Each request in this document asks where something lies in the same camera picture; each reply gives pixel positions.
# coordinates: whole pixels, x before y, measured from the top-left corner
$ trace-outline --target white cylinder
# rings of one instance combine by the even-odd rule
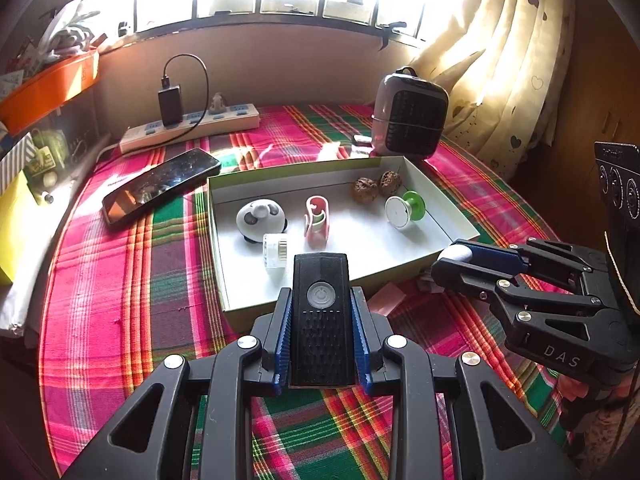
[[[262,259],[267,269],[287,266],[287,235],[267,234],[262,237]]]

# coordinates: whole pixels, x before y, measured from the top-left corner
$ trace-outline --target wooden cabinet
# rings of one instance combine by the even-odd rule
[[[640,144],[640,50],[607,0],[575,0],[574,46],[556,138],[529,152],[511,185],[567,242],[604,248],[593,143]]]

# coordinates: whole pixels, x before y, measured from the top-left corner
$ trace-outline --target white box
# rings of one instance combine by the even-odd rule
[[[386,220],[383,196],[370,204],[351,197],[351,184],[359,177],[377,180],[388,170],[402,177],[396,194],[411,189],[426,204],[424,218],[402,231]],[[329,202],[330,232],[324,247],[310,247],[303,236],[305,203],[313,195]],[[218,298],[237,332],[249,330],[256,317],[272,312],[280,289],[292,286],[295,254],[347,254],[351,286],[362,286],[370,294],[385,283],[415,276],[452,241],[479,237],[438,187],[402,156],[308,162],[214,176],[208,180],[208,197]],[[248,243],[236,227],[238,210],[256,198],[275,200],[287,216],[284,269],[265,269],[262,244]]]

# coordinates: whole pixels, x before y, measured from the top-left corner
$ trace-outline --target orange basket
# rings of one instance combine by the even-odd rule
[[[0,121],[11,136],[46,117],[98,79],[98,51],[73,56],[43,70],[0,101]]]

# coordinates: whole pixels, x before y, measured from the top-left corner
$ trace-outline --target white fabric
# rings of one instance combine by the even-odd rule
[[[528,148],[552,142],[574,0],[463,0],[443,12],[446,30],[411,66],[449,91],[446,135],[509,179]]]

